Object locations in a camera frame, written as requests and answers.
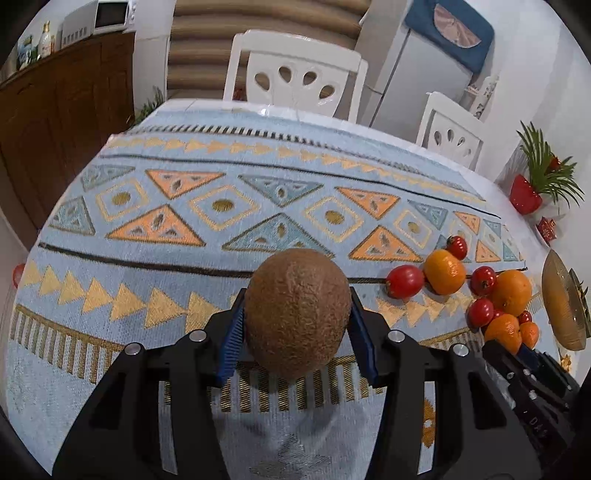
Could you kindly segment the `small orange near gripper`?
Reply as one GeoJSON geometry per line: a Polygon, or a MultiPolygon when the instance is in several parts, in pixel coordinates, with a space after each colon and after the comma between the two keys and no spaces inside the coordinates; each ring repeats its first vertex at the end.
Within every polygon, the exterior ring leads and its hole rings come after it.
{"type": "Polygon", "coordinates": [[[539,340],[540,331],[538,325],[533,321],[522,323],[520,332],[523,344],[533,350],[539,340]]]}

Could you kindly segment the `silver refrigerator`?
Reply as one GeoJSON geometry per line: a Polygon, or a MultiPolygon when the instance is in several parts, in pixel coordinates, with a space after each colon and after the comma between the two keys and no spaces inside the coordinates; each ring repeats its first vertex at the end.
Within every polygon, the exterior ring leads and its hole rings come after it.
{"type": "Polygon", "coordinates": [[[474,75],[404,20],[414,1],[373,1],[360,22],[356,51],[368,62],[358,122],[415,141],[427,95],[458,102],[474,75]]]}

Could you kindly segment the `patterned blue table mat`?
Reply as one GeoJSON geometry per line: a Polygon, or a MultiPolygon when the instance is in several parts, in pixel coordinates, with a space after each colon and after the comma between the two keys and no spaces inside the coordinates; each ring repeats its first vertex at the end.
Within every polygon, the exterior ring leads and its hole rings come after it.
{"type": "Polygon", "coordinates": [[[465,342],[468,288],[390,299],[394,267],[450,236],[466,267],[545,253],[489,180],[408,141],[335,119],[162,108],[108,139],[57,201],[27,258],[4,360],[5,412],[49,472],[123,347],[176,342],[228,308],[288,248],[332,259],[363,306],[427,344],[465,342]]]}

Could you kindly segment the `bottles on cabinet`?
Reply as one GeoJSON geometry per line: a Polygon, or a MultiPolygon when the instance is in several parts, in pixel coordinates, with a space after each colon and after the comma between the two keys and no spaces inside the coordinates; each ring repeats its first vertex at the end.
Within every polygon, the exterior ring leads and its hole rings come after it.
{"type": "Polygon", "coordinates": [[[28,68],[33,63],[51,55],[54,52],[54,44],[55,36],[51,33],[51,23],[46,21],[37,42],[34,42],[33,35],[29,35],[18,45],[18,70],[28,68]]]}

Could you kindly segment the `brown coconut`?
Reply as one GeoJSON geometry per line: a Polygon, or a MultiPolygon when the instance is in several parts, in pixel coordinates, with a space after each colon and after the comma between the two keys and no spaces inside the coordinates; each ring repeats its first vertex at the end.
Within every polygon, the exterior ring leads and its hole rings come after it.
{"type": "Polygon", "coordinates": [[[324,254],[287,249],[259,265],[245,292],[245,339],[260,366],[296,381],[325,366],[342,343],[352,292],[324,254]]]}

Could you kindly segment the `lower orange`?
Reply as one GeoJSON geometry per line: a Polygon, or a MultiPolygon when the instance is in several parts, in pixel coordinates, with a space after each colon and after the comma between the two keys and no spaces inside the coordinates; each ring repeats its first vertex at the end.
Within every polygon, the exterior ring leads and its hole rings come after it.
{"type": "Polygon", "coordinates": [[[518,270],[507,270],[497,276],[494,289],[488,296],[496,310],[518,317],[532,297],[532,285],[518,270]]]}

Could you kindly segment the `green plant in red pot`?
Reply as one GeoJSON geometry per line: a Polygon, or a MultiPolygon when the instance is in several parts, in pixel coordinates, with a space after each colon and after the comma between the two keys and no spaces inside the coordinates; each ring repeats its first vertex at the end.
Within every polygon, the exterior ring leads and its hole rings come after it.
{"type": "Polygon", "coordinates": [[[571,157],[557,157],[543,131],[532,122],[521,123],[517,134],[520,151],[527,160],[528,177],[519,174],[513,181],[510,202],[514,208],[521,215],[532,214],[541,207],[544,195],[553,203],[564,201],[570,206],[574,202],[579,206],[585,193],[575,180],[577,163],[571,157]]]}

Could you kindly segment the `brown wooden cabinet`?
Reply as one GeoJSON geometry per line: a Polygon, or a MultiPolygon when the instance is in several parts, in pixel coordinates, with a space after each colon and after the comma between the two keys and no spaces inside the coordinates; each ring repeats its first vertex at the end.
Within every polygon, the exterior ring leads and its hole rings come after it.
{"type": "Polygon", "coordinates": [[[89,37],[1,86],[1,210],[31,248],[53,207],[134,119],[135,35],[89,37]]]}

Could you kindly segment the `red object on floor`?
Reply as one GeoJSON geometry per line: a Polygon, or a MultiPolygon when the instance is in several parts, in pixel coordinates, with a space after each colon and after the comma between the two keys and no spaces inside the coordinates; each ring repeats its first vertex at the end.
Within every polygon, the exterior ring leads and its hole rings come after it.
{"type": "Polygon", "coordinates": [[[15,289],[18,288],[20,280],[23,276],[25,264],[18,264],[12,271],[12,283],[15,289]]]}

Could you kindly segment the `small red tomato low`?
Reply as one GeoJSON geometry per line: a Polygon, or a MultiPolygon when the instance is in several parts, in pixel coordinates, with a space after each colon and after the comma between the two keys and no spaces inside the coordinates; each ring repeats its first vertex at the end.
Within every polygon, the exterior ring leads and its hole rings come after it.
{"type": "Polygon", "coordinates": [[[533,317],[531,315],[531,313],[528,310],[525,310],[522,314],[520,314],[518,316],[518,321],[519,324],[524,324],[527,322],[532,322],[533,321],[533,317]]]}

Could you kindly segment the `upper orange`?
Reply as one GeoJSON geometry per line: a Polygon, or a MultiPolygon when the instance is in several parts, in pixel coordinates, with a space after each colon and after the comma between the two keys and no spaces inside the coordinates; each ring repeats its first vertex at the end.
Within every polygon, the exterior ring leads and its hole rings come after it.
{"type": "Polygon", "coordinates": [[[441,296],[460,290],[467,277],[464,264],[443,249],[435,250],[427,257],[423,270],[432,289],[441,296]]]}

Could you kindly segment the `left white chair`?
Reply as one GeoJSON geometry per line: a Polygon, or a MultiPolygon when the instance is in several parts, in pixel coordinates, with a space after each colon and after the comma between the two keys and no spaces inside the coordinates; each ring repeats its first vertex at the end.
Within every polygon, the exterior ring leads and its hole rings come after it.
{"type": "Polygon", "coordinates": [[[238,67],[247,55],[245,95],[250,103],[332,117],[349,76],[355,78],[348,121],[356,123],[368,62],[359,52],[276,31],[247,30],[233,37],[222,99],[235,97],[238,67]]]}

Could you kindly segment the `right white chair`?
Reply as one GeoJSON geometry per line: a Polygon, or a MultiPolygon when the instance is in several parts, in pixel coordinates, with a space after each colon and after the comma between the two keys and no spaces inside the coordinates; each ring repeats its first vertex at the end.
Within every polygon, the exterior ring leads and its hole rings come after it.
{"type": "Polygon", "coordinates": [[[485,143],[484,124],[441,92],[428,94],[416,144],[475,170],[485,143]]]}

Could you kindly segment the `white chair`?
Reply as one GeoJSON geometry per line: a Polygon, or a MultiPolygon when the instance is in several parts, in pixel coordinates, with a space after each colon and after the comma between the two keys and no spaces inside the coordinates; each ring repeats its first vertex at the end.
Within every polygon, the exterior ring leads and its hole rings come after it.
{"type": "Polygon", "coordinates": [[[355,78],[348,121],[356,123],[368,62],[359,52],[276,31],[247,30],[233,37],[222,99],[235,97],[238,67],[247,55],[245,95],[250,103],[332,117],[349,76],[355,78]]]}
{"type": "Polygon", "coordinates": [[[484,124],[441,92],[428,94],[416,144],[475,170],[485,143],[484,124]]]}

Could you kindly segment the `red tomato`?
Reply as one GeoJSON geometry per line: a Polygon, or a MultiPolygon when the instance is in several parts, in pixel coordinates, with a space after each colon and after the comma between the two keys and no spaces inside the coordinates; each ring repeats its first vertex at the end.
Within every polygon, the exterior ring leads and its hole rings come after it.
{"type": "Polygon", "coordinates": [[[422,270],[413,265],[401,265],[386,278],[386,291],[394,299],[406,299],[419,293],[425,283],[422,270]]]}
{"type": "Polygon", "coordinates": [[[468,255],[468,244],[464,237],[453,235],[447,239],[446,250],[458,260],[463,261],[468,255]]]}
{"type": "Polygon", "coordinates": [[[495,307],[488,298],[475,300],[467,310],[468,325],[476,330],[488,325],[494,318],[495,307]]]}
{"type": "Polygon", "coordinates": [[[477,268],[470,279],[470,289],[478,297],[489,295],[497,283],[497,273],[492,267],[481,266],[477,268]]]}

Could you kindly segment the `small green floor plant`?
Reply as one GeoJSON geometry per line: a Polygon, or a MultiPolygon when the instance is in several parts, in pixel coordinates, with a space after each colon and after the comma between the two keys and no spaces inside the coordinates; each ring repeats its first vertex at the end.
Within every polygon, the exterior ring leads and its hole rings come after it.
{"type": "Polygon", "coordinates": [[[140,124],[145,120],[153,111],[155,111],[160,105],[164,103],[164,95],[162,90],[156,86],[153,87],[153,96],[148,99],[138,110],[135,111],[133,125],[140,124]]]}

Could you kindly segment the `striped brown window blind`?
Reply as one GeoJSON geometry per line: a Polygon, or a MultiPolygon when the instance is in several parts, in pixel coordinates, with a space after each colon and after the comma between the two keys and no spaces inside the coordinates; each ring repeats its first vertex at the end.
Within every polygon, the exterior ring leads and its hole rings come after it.
{"type": "Polygon", "coordinates": [[[335,113],[359,93],[356,53],[368,1],[179,1],[171,26],[172,98],[252,101],[335,113]]]}

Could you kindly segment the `blue fridge cover cloth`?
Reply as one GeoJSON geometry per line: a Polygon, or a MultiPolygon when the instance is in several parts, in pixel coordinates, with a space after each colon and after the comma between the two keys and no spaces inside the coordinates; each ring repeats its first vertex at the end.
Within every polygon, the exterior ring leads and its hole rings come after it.
{"type": "Polygon", "coordinates": [[[474,75],[481,73],[495,36],[493,26],[462,0],[416,0],[404,23],[474,75]]]}

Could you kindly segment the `golden fruit bowl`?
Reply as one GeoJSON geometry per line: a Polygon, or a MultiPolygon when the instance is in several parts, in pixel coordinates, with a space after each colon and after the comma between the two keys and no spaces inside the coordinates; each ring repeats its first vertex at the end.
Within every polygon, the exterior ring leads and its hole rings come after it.
{"type": "Polygon", "coordinates": [[[586,315],[578,287],[559,255],[550,250],[542,270],[544,306],[558,343],[567,350],[586,347],[586,315]]]}

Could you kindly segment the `white microwave oven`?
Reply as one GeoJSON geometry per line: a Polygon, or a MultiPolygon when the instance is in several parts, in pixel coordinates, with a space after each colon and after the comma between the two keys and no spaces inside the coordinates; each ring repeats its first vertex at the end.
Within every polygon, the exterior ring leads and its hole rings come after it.
{"type": "Polygon", "coordinates": [[[135,1],[89,1],[63,20],[61,48],[90,36],[122,32],[134,24],[135,1]]]}

